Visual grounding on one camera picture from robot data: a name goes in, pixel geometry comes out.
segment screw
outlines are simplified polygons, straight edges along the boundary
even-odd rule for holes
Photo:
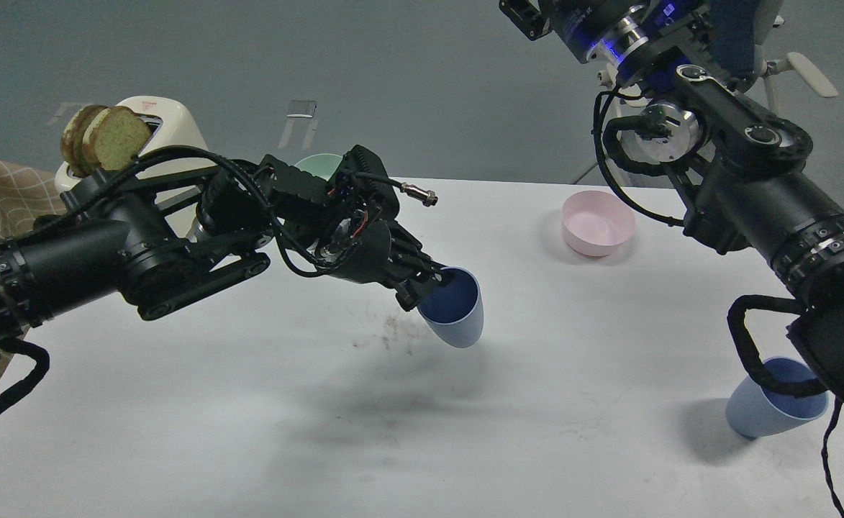
[[[780,135],[776,131],[771,130],[769,127],[763,127],[760,124],[745,128],[745,135],[751,141],[757,142],[758,144],[776,144],[780,142]]]
[[[704,76],[706,71],[699,66],[686,65],[681,68],[681,75],[688,79],[699,79]]]

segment red wire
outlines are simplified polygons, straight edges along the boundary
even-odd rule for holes
[[[352,239],[355,239],[357,237],[357,235],[360,234],[363,229],[365,229],[366,226],[367,226],[367,211],[365,210],[365,216],[363,217],[363,220],[361,221],[361,226],[359,226],[358,230],[355,230],[355,233],[352,234]]]

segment toast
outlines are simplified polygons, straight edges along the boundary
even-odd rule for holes
[[[150,128],[130,108],[99,112],[83,133],[82,151],[90,171],[120,171],[131,164],[150,139]]]
[[[92,173],[89,165],[86,164],[83,158],[83,135],[86,134],[86,128],[89,128],[90,123],[108,107],[100,104],[92,104],[80,109],[73,115],[73,118],[67,122],[67,127],[63,130],[63,136],[60,137],[60,154],[67,164],[70,164],[70,169],[73,175],[77,178],[85,178]]]

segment metal connector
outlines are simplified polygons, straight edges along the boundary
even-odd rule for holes
[[[426,191],[421,187],[413,186],[411,183],[405,183],[404,181],[399,186],[399,190],[409,194],[409,197],[420,200],[424,206],[434,206],[437,203],[435,191]]]

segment pink bowl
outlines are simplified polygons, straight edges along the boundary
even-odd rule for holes
[[[563,204],[563,239],[584,255],[609,255],[636,232],[636,218],[620,198],[605,191],[580,191]]]

